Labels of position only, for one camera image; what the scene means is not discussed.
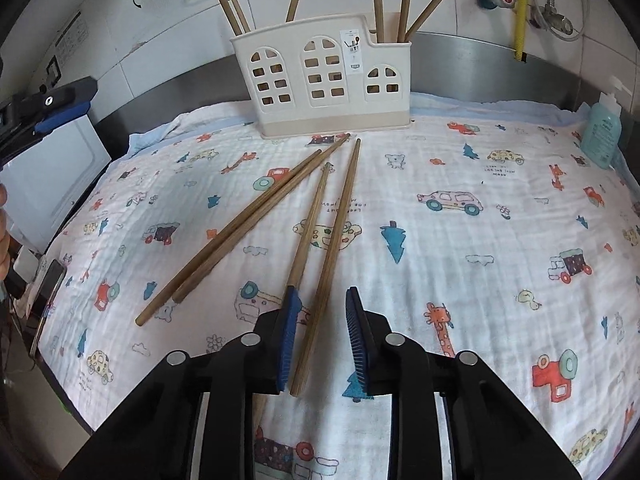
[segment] white appliance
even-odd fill
[[[110,160],[87,116],[56,128],[15,157],[0,171],[11,236],[44,254],[71,208]]]

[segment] hand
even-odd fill
[[[6,188],[3,184],[0,184],[0,207],[6,203]],[[6,230],[6,214],[4,209],[0,209],[0,280],[6,278],[9,272],[9,265],[11,265],[11,258],[9,257],[9,240],[11,239],[9,233]]]

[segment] blue bottle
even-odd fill
[[[591,161],[606,170],[616,151],[622,124],[620,110],[616,101],[616,90],[624,90],[631,95],[620,79],[611,76],[609,79],[614,90],[610,94],[600,93],[600,101],[593,105],[589,114],[589,123],[582,135],[581,150]]]

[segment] mobile phone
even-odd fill
[[[57,260],[53,260],[47,269],[47,273],[42,280],[38,295],[33,306],[31,307],[31,316],[39,317],[38,327],[31,343],[31,350],[29,355],[34,358],[36,350],[38,349],[38,341],[40,341],[40,335],[44,328],[44,322],[47,320],[47,314],[49,313],[49,307],[53,303],[56,293],[62,285],[62,281],[65,279],[66,267]]]

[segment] white plastic utensil holder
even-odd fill
[[[375,43],[363,14],[231,39],[263,137],[407,126],[411,43]]]

